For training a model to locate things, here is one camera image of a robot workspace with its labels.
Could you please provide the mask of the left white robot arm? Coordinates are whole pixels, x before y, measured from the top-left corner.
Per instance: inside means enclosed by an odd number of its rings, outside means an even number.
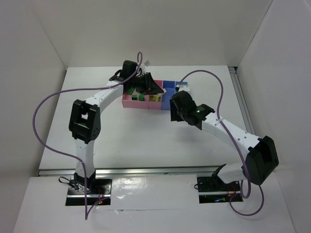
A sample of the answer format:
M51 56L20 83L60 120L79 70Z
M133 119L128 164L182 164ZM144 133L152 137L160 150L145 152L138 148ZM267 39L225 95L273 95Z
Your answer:
M161 96L166 91L152 78L145 68L139 68L133 61L124 61L108 81L108 88L101 90L86 100L73 103L69 120L69 131L76 145L77 162L74 180L87 189L96 185L94 167L94 143L101 131L101 114L115 99L130 89L142 95Z

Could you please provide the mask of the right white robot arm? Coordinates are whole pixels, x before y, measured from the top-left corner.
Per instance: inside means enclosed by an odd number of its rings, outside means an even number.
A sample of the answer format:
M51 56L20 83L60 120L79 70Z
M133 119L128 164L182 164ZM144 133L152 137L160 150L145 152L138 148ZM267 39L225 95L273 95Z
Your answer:
M179 91L170 99L171 120L184 121L210 133L241 153L243 162L221 165L213 174L219 183L250 179L261 185L278 166L279 160L272 138L260 138L217 115L214 109L196 105L191 95Z

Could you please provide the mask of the green long lego plate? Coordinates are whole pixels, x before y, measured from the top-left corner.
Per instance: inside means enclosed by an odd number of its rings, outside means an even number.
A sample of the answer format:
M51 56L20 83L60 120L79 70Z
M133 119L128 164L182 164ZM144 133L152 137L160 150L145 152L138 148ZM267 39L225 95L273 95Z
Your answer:
M135 90L134 88L130 88L126 93L129 95L132 95L134 90Z

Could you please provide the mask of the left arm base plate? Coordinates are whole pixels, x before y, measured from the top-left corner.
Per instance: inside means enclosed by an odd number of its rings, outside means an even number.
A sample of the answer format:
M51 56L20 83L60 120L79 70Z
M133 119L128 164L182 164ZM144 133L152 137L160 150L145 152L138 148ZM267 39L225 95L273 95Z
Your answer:
M84 203L84 186L77 183L72 177L59 177L58 181L68 185L66 206L83 206ZM92 206L96 202L97 205L111 204L112 179L109 177L99 178L91 188L86 189L87 205Z

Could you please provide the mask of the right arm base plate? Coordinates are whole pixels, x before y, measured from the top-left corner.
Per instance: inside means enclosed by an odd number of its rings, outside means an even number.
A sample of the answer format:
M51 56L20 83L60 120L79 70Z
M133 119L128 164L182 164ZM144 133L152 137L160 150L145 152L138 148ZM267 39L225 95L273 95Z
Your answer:
M243 202L238 181L215 184L211 176L199 176L194 189L198 191L200 204L225 203L229 202L231 198L232 202Z

